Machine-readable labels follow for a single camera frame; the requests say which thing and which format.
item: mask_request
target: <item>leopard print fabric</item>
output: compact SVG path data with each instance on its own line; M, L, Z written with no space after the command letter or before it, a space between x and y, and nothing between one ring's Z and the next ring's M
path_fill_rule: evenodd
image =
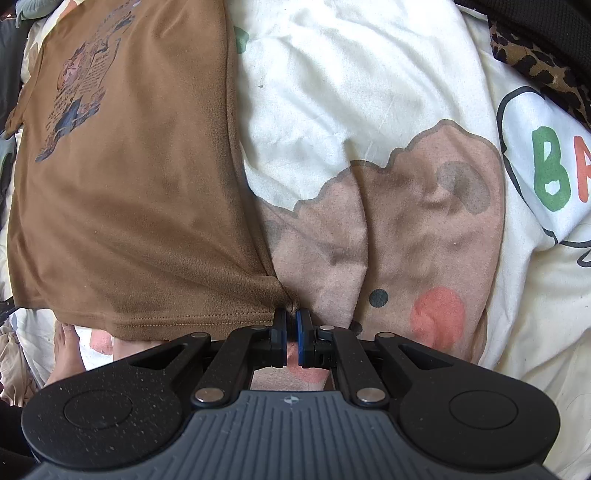
M540 92L591 131L589 88L569 66L531 40L490 20L492 54L532 80Z

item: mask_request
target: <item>red circle print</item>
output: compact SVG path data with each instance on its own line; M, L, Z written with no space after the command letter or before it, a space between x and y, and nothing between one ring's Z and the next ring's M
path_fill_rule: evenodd
M447 287L427 290L410 313L415 340L441 352L451 351L454 343L462 338L465 321L462 299Z

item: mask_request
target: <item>black dot print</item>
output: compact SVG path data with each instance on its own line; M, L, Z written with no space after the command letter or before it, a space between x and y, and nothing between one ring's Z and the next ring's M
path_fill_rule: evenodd
M361 335L361 332L363 332L363 327L361 326L361 324L359 322L356 322L355 320L351 320L351 325L349 325L349 330L351 330L356 336Z
M388 302L388 292L381 288L376 288L369 294L369 304L377 309L383 307Z

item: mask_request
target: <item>stitching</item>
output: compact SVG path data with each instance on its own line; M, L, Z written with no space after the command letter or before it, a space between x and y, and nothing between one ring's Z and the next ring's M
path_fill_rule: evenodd
M219 323L148 323L146 325L119 325L117 324L117 327L121 328L121 329L131 329L131 328L136 328L136 327L186 327L186 326L193 326L193 325L200 325L200 326L206 326L206 325L251 325L252 321L245 321L245 322L219 322Z
M69 315L79 315L81 317L114 317L111 316L109 314L87 314L87 313L79 313L79 312L68 312L67 310L54 310L54 312L56 313L65 313L65 314L69 314ZM125 319L125 320L157 320L157 319L187 319L187 318L211 318L211 317L230 317L232 315L255 315L255 314L261 314L261 313L271 313L271 310L258 310L255 312L230 312L230 313L212 313L212 314L204 314L204 315L161 315L161 316L153 316L153 317L123 317L123 316L118 316L118 317L114 317L116 319Z

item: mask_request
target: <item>green letter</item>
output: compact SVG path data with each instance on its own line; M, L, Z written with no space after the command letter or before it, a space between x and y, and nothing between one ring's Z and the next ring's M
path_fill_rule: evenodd
M560 141L550 127L539 127L531 133L534 143L534 191L542 204L551 212L560 210L570 199L569 174L560 164ZM544 144L550 144L548 157L544 154ZM558 182L554 194L546 191L546 185Z

